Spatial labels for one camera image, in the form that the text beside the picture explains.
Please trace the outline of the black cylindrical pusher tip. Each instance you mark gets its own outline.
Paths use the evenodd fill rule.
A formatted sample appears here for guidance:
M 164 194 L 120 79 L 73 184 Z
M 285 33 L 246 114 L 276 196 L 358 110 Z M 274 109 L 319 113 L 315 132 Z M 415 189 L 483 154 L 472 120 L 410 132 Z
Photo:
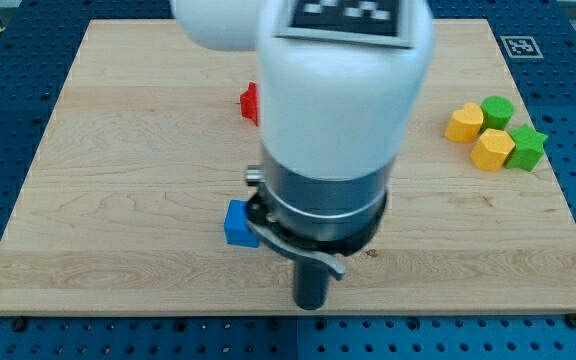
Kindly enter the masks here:
M 304 310 L 322 307 L 327 298 L 330 275 L 319 262 L 296 262 L 293 276 L 293 300 Z

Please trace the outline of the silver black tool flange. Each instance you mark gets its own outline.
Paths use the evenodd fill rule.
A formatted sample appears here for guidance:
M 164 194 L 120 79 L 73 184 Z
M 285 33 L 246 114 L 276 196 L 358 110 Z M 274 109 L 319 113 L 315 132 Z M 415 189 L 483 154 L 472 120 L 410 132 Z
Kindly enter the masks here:
M 281 256 L 341 280 L 346 267 L 336 256 L 370 242 L 384 214 L 388 179 L 388 165 L 359 177 L 304 176 L 263 150 L 262 162 L 245 170 L 246 183 L 257 188 L 246 204 L 247 226 Z

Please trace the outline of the fiducial marker on arm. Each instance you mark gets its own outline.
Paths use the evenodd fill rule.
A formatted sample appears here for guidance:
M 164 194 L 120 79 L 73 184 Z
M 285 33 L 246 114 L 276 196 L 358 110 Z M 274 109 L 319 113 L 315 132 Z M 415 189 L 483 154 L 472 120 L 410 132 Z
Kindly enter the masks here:
M 405 0 L 289 0 L 275 35 L 396 48 L 413 46 L 414 3 Z

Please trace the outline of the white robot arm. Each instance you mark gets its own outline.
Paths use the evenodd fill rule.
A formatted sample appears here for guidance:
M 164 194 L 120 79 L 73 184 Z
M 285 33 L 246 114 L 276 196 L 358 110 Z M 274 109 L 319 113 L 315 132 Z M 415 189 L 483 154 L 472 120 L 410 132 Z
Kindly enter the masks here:
M 257 56 L 262 161 L 250 230 L 294 264 L 293 298 L 314 310 L 342 258 L 374 236 L 434 48 L 423 0 L 172 0 L 196 44 Z

